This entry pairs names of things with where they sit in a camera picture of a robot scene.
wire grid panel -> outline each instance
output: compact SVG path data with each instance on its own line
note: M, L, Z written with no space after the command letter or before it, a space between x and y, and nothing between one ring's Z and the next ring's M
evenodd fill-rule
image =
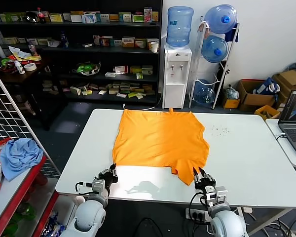
M58 168L34 134L0 79L0 141L7 137L14 140L19 138L30 138L35 140L36 144L43 149L44 154L47 157L41 172L50 178L60 177Z

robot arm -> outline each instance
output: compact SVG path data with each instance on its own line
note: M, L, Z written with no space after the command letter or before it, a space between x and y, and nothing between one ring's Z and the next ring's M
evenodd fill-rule
M96 235L105 219L104 208L108 205L110 186L118 182L115 167L116 164L113 164L109 169L100 172L98 178L94 177L92 183L76 184L76 187L77 185L90 187L92 191L85 193L88 194L87 201L77 208L73 220L61 234L62 237L94 237Z
M216 187L216 181L199 167L198 174L195 169L195 189L203 192L201 199L205 200L207 211L211 217L210 224L215 237L248 237L246 223L241 216L232 212L226 201L227 190L225 187Z

white table leg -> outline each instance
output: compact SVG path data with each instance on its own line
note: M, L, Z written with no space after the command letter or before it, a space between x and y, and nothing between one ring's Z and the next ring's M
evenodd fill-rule
M262 218L258 218L254 223L252 223L247 227L248 235L250 236L253 235L254 233L264 228L265 226L269 225L270 223L284 216L286 213L290 212L291 210L292 208L274 209L270 211L266 216Z

plastic bag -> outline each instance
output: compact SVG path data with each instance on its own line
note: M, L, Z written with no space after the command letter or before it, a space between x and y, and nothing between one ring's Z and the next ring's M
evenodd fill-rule
M225 90L227 99L237 100L239 99L239 92L229 85L229 88Z

orange t-shirt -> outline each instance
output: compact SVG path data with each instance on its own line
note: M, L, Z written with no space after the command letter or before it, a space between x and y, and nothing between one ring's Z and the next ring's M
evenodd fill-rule
M192 112L124 110L113 161L117 165L169 166L190 185L193 167L203 168L209 153L204 130Z

